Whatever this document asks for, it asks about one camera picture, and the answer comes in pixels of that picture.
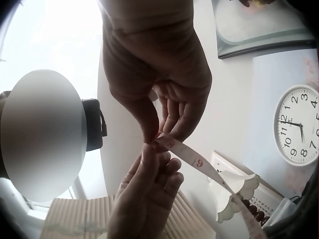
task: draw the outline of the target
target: wall clock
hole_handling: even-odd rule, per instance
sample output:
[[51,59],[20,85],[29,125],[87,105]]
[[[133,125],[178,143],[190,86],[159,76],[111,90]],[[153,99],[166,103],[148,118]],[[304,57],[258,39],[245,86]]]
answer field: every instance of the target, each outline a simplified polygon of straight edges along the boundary
[[279,153],[288,163],[305,166],[318,159],[318,91],[296,85],[280,98],[274,117],[274,136]]

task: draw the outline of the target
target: clock rim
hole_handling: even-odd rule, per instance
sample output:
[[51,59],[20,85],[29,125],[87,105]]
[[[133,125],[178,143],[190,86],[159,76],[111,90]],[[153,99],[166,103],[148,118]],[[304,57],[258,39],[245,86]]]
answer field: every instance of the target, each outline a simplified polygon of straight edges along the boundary
[[273,120],[273,133],[274,133],[274,138],[275,138],[275,144],[276,144],[276,147],[277,147],[277,150],[278,152],[280,153],[281,157],[286,161],[288,162],[289,164],[293,165],[293,166],[298,166],[298,167],[301,167],[301,166],[306,166],[306,165],[310,165],[312,164],[313,162],[315,162],[317,159],[318,159],[318,155],[319,153],[317,154],[317,156],[315,156],[313,159],[309,160],[308,162],[305,162],[305,163],[296,163],[296,162],[293,162],[292,160],[290,160],[286,155],[285,153],[283,152],[282,148],[279,146],[279,137],[278,137],[278,134],[276,132],[276,122],[277,122],[277,119],[278,119],[278,113],[279,113],[279,110],[280,110],[280,107],[282,105],[282,102],[283,100],[285,99],[285,97],[292,91],[296,90],[296,89],[300,89],[300,88],[306,88],[308,90],[311,90],[313,91],[318,97],[319,97],[319,93],[318,91],[313,88],[312,86],[310,85],[307,85],[307,84],[298,84],[298,85],[294,85],[292,87],[290,87],[288,90],[286,90],[286,92],[280,97],[279,99],[279,102],[277,104],[277,107],[276,107],[276,111],[275,111],[275,115],[274,115],[274,120]]

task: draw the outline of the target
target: white lamp shade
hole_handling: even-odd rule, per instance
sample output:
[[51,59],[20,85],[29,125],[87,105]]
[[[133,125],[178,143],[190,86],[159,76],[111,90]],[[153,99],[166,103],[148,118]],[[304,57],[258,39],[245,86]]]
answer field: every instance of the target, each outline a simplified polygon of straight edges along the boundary
[[[250,200],[255,189],[259,186],[260,177],[256,174],[240,176],[224,170],[220,173],[220,176],[241,199]],[[212,180],[209,183],[209,189],[216,205],[216,221],[222,223],[230,220],[235,213],[240,211],[239,207],[233,202],[231,193],[224,187]]]

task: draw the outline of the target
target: bare skin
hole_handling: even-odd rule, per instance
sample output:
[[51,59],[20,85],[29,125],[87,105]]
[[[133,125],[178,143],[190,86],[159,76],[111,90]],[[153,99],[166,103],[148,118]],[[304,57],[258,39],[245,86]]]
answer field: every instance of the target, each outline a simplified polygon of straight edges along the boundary
[[157,238],[184,180],[180,167],[168,152],[145,145],[117,192],[107,239]]
[[[112,95],[140,123],[185,140],[204,112],[211,72],[193,27],[192,0],[101,0],[104,69]],[[162,104],[163,119],[148,98]]]

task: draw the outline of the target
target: tape measure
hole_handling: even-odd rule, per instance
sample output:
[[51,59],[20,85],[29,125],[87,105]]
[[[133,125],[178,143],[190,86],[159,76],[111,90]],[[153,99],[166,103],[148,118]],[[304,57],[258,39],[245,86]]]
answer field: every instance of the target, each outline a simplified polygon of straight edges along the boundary
[[219,173],[204,157],[202,157],[196,151],[192,150],[187,145],[164,133],[159,135],[159,137],[155,141],[166,149],[170,150],[172,153],[180,157],[183,161],[185,161],[195,169],[199,170],[206,176],[210,177],[212,180],[219,183],[222,187],[224,187],[232,194],[232,197],[235,200],[235,203],[239,207],[244,218],[245,224],[248,228],[250,239],[267,239],[267,236],[262,230],[260,224],[256,221],[256,219],[238,198],[238,196],[227,185],[227,183],[223,180]]

